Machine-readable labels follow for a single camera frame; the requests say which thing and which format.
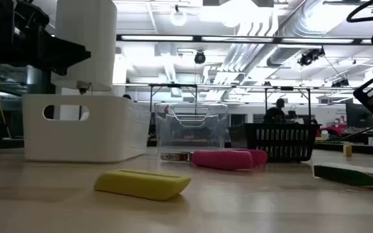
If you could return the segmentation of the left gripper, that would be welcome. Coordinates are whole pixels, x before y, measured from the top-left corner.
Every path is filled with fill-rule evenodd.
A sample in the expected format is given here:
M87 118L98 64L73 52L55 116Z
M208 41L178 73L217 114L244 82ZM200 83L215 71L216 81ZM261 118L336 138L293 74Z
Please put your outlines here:
M85 46L52 37L46 30L49 16L34 0L16 0L13 15L14 45L38 67L65 76L69 67L91 57Z

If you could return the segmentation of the pink-handled pliers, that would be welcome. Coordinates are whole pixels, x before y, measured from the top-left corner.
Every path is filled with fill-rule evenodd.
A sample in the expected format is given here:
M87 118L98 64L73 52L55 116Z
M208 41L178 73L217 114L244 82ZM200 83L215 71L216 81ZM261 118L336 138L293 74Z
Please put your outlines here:
M267 162L263 150L200 150L193 152L166 151L160 153L162 161L189 162L195 166L219 170L250 170Z

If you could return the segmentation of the Crayola crayon box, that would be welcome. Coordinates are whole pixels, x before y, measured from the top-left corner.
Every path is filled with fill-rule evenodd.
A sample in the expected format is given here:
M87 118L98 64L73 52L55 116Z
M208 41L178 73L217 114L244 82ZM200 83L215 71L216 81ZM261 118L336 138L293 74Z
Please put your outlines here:
M373 190L373 168L348 164L313 165L315 177Z

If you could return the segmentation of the white cylindrical table lamp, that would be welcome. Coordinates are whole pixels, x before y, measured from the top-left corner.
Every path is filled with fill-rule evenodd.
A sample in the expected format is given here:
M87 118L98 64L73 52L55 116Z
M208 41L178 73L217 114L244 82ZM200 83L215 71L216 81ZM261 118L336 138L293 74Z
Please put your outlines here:
M91 57L68 68L67 75L52 76L57 87L93 91L112 88L115 61L117 8L112 0L57 0L55 36L79 45Z

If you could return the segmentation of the white plastic bin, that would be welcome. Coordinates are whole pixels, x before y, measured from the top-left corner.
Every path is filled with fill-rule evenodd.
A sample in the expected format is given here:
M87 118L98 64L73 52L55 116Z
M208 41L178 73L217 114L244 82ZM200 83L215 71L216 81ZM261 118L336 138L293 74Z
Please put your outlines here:
M89 114L48 119L50 105L82 105ZM127 98L26 94L22 107L28 161L117 163L146 152L151 113Z

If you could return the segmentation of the long ceiling light bar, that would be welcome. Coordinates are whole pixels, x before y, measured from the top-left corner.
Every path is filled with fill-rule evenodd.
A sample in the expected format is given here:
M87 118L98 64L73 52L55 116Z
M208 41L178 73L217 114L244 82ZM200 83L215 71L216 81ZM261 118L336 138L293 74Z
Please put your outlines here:
M283 44L283 45L357 45L368 46L368 38L329 38L329 37L269 37L269 36L182 36L160 34L117 34L116 41L127 42L183 42L183 43L244 43L244 44Z

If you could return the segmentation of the clear plastic bin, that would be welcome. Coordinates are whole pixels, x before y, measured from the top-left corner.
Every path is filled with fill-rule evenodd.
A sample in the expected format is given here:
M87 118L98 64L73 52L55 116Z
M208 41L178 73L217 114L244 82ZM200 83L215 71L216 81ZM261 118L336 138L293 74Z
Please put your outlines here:
M225 147L228 107L214 103L154 105L157 152L190 152Z

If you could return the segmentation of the black slotted plastic basket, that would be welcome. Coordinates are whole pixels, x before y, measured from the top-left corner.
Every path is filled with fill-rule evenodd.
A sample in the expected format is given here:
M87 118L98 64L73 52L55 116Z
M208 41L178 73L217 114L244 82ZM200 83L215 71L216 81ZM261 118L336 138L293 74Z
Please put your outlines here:
M318 124L255 124L231 126L233 148L263 150L268 162L305 162L311 159Z

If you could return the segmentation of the red object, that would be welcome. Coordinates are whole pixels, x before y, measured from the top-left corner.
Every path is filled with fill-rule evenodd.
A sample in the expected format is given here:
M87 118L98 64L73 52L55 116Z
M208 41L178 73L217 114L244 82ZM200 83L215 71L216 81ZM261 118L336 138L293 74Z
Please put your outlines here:
M327 131L329 135L334 135L340 137L343 133L345 133L347 129L347 125L333 125L333 126L326 126L321 127L321 131Z

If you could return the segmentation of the black computer monitor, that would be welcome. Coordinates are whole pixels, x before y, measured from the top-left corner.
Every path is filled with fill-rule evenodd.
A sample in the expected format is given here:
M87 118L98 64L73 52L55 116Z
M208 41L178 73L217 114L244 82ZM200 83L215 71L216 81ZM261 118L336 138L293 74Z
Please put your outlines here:
M370 128L373 114L363 105L346 103L346 123L349 128Z

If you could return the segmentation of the black metal rig frame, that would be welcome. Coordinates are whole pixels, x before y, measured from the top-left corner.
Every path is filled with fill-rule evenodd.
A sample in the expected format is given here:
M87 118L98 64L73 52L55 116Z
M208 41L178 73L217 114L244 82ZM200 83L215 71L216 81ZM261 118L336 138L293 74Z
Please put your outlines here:
M168 88L186 88L188 91L190 91L190 88L194 88L195 92L192 93L192 96L194 97L194 103L196 104L198 102L198 85L197 84L187 84L187 83L149 83L147 86L150 88L150 104L149 104L149 110L152 112L152 102L153 102L153 96L155 93L158 93L162 87L168 87ZM159 89L156 90L156 92L153 91L154 87L158 87Z
M298 91L305 99L308 101L308 124L311 124L311 88L309 87L293 87L293 86L262 86L264 89L264 106L265 111L268 110L268 90L272 89L274 91Z

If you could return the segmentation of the black aluminium table frame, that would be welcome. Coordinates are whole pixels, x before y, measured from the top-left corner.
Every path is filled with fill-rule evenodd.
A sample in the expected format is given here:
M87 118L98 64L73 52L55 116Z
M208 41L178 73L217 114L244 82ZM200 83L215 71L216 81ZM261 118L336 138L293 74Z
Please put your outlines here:
M23 139L0 140L0 149L14 149L14 148L23 148L23 147L24 147ZM373 155L373 146L371 145L354 144L354 145L351 145L351 147L352 147L352 153ZM313 149L343 152L343 145L319 142L313 145Z

